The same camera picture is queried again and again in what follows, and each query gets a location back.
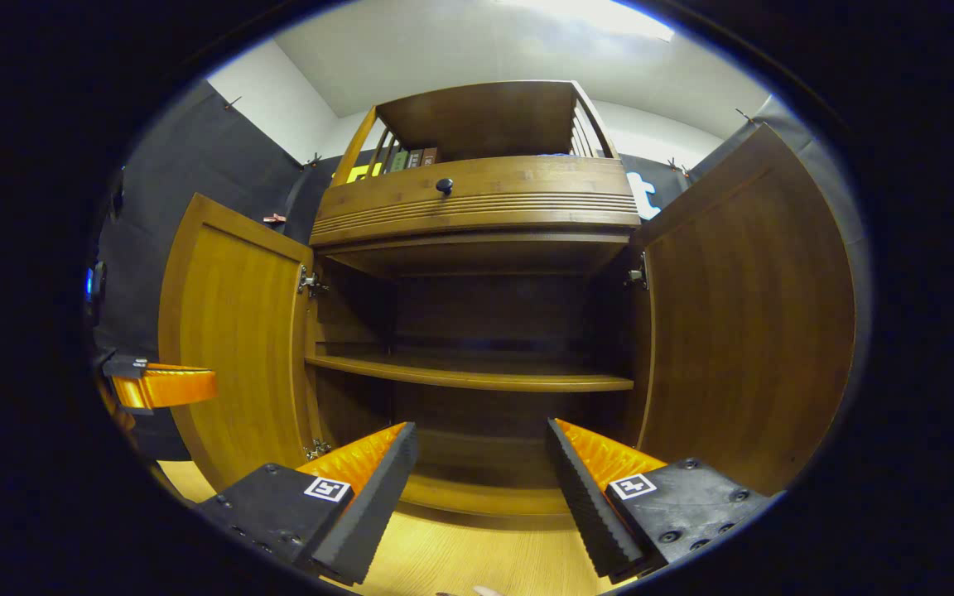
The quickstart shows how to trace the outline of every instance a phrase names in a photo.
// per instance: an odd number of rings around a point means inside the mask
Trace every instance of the cabinet door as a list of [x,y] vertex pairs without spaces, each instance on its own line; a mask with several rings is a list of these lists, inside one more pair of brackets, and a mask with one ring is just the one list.
[[638,446],[773,493],[812,456],[848,378],[855,303],[818,186],[768,126],[633,234]]
[[214,399],[171,408],[216,490],[268,461],[306,461],[301,265],[313,265],[309,248],[200,194],[179,223],[161,288],[160,359],[216,372]]

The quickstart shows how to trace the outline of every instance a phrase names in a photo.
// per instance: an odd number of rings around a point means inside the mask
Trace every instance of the wooden drawer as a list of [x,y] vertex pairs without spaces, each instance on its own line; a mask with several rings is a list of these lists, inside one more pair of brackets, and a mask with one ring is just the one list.
[[[444,197],[436,181],[450,178]],[[331,186],[311,246],[518,226],[639,226],[620,159],[523,156],[436,163]]]

